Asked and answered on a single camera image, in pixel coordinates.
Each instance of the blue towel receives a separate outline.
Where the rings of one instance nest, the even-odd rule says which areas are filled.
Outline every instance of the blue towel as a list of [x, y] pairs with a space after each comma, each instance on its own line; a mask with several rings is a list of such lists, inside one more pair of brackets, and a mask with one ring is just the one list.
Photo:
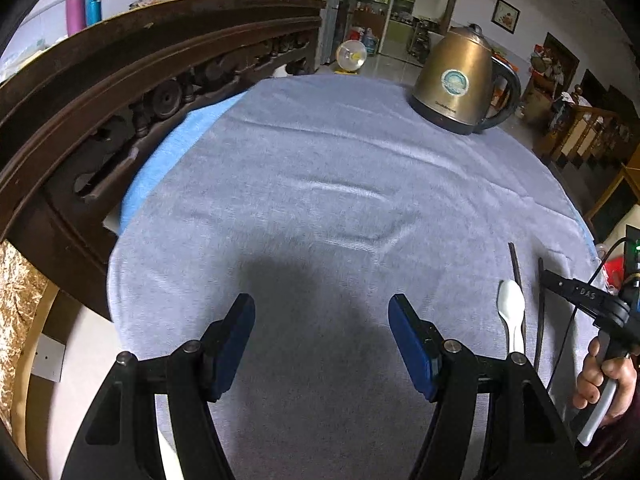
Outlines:
[[189, 112], [184, 121], [172, 131], [162, 144], [153, 152], [133, 179], [122, 200], [120, 210], [120, 234], [127, 227], [133, 215], [140, 209], [146, 197], [169, 173], [182, 156], [189, 151], [204, 132], [215, 123], [223, 113], [244, 97], [246, 92], [235, 95], [222, 102]]

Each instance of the cable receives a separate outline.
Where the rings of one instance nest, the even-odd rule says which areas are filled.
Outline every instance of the cable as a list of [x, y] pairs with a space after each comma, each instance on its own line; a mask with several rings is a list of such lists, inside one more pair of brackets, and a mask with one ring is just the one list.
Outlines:
[[[589, 278], [589, 281], [587, 282], [587, 285], [591, 285], [591, 283], [593, 283], [593, 280], [596, 279], [597, 275], [602, 270], [602, 267], [604, 266], [604, 264], [607, 262], [607, 260], [611, 256], [611, 253], [615, 250], [616, 247], [618, 247], [621, 243], [624, 243], [624, 242], [629, 242], [631, 244], [635, 244], [636, 240], [632, 240], [631, 238], [626, 238], [625, 237], [625, 238], [620, 238], [620, 240], [618, 240], [616, 243], [614, 243], [611, 246], [611, 248], [609, 249], [609, 251], [607, 251], [607, 254], [605, 254], [604, 258], [600, 262], [600, 265], [598, 266], [596, 271]], [[564, 345], [565, 345], [566, 339], [567, 339], [567, 337], [569, 335], [569, 330], [571, 329], [571, 323], [574, 322], [575, 315], [576, 315], [577, 312], [578, 312], [578, 307], [574, 306], [574, 311], [571, 313], [571, 317], [569, 318], [569, 323], [567, 324], [566, 330], [564, 331], [564, 337], [562, 338], [562, 344], [560, 345], [560, 353], [558, 354], [558, 358], [556, 359], [556, 364], [554, 365], [554, 369], [551, 372], [551, 378], [549, 379], [549, 382], [546, 385], [546, 392], [547, 393], [549, 393], [549, 390], [551, 389], [551, 383], [553, 382], [554, 376], [556, 375], [556, 371], [558, 370], [558, 365], [560, 364], [560, 359], [562, 357], [562, 351], [564, 351]]]

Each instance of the plastic spoon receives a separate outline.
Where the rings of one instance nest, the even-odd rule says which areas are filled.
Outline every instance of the plastic spoon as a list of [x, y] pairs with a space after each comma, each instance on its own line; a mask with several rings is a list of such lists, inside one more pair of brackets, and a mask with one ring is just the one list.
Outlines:
[[518, 284], [513, 280], [504, 280], [500, 284], [498, 313], [507, 324], [509, 353], [520, 352], [524, 354], [521, 329], [524, 319], [524, 296]]

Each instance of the wooden headboard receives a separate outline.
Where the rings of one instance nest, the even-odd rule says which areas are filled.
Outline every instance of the wooden headboard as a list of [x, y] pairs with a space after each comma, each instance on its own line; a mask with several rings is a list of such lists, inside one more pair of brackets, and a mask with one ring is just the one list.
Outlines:
[[0, 86], [0, 241], [110, 319], [105, 217], [196, 108], [314, 69], [325, 0], [175, 0], [97, 23]]

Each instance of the human hand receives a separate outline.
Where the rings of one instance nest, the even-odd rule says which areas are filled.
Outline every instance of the human hand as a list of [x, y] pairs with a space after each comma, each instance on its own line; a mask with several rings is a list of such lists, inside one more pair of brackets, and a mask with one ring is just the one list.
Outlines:
[[600, 423], [600, 426], [606, 426], [624, 415], [631, 406], [636, 390], [636, 369], [633, 361], [625, 357], [604, 361], [601, 369], [596, 362], [596, 355], [599, 351], [600, 341], [594, 337], [589, 343], [589, 353], [584, 358], [582, 371], [576, 379], [574, 406], [582, 410], [587, 407], [587, 404], [598, 402], [600, 399], [598, 386], [603, 383], [604, 375], [616, 379], [618, 381], [616, 395], [613, 397], [607, 415]]

